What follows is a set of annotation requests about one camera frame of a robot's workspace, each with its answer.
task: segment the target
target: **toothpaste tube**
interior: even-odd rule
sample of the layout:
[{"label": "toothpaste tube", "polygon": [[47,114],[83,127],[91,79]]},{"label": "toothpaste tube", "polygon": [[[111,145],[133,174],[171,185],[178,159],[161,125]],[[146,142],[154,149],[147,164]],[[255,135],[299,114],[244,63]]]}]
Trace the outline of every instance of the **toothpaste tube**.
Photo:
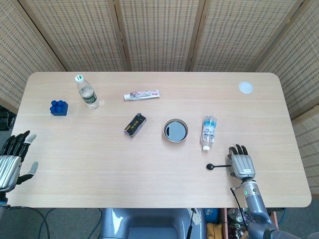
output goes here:
[{"label": "toothpaste tube", "polygon": [[137,91],[124,95],[125,101],[138,101],[150,98],[160,97],[159,90],[156,91]]}]

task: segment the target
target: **white bottle cap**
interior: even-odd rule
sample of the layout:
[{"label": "white bottle cap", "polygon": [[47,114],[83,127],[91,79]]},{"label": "white bottle cap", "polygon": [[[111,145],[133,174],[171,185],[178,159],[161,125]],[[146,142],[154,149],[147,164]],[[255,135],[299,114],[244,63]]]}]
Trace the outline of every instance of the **white bottle cap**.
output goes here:
[{"label": "white bottle cap", "polygon": [[207,146],[207,145],[205,145],[205,146],[203,146],[203,150],[204,150],[204,151],[209,151],[209,150],[210,150],[210,147]]},{"label": "white bottle cap", "polygon": [[130,99],[130,94],[124,95],[124,100],[128,101]]},{"label": "white bottle cap", "polygon": [[84,77],[82,75],[77,75],[75,77],[75,81],[78,83],[78,84],[82,84],[84,82]]},{"label": "white bottle cap", "polygon": [[241,216],[236,216],[236,221],[238,221],[239,223],[241,223],[243,221],[243,218]]}]

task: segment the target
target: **floor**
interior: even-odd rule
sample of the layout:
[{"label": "floor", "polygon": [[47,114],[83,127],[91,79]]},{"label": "floor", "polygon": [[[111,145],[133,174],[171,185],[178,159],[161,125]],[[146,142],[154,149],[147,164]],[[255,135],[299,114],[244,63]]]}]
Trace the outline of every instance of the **floor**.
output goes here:
[{"label": "floor", "polygon": [[[10,134],[10,131],[0,131],[0,147]],[[50,211],[39,210],[43,214]],[[100,217],[99,209],[54,209],[47,216],[51,238],[96,239],[101,229]],[[30,209],[5,210],[0,219],[0,239],[46,239],[45,226],[38,237],[41,223],[41,217]],[[319,200],[313,200],[306,208],[288,208],[280,229],[302,239],[319,232]]]}]

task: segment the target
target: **blue lego block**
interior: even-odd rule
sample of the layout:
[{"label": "blue lego block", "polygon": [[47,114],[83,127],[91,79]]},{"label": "blue lego block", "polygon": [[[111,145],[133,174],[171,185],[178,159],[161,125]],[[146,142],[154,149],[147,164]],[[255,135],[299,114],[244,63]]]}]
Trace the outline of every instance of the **blue lego block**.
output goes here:
[{"label": "blue lego block", "polygon": [[54,116],[66,116],[68,104],[65,101],[52,101],[50,111]]}]

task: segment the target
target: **bottle label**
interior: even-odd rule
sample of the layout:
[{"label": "bottle label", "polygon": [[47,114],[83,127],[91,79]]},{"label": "bottle label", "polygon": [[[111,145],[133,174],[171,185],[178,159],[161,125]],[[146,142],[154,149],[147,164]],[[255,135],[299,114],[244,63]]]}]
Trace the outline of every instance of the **bottle label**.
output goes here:
[{"label": "bottle label", "polygon": [[87,104],[92,104],[94,102],[96,102],[96,94],[95,92],[93,92],[93,95],[89,96],[89,97],[82,97],[84,102],[87,103]]},{"label": "bottle label", "polygon": [[216,123],[206,121],[203,127],[203,134],[215,136],[215,126],[216,126]]}]

